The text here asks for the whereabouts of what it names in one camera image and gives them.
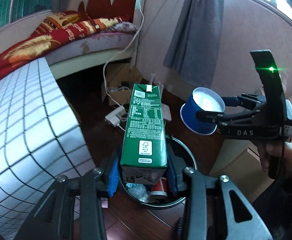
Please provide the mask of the person's right hand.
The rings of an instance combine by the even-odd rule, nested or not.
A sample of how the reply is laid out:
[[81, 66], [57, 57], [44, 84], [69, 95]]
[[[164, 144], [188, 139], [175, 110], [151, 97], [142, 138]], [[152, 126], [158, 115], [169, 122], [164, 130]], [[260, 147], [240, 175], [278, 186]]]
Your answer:
[[292, 138], [285, 141], [259, 141], [255, 143], [263, 172], [279, 177], [292, 176]]

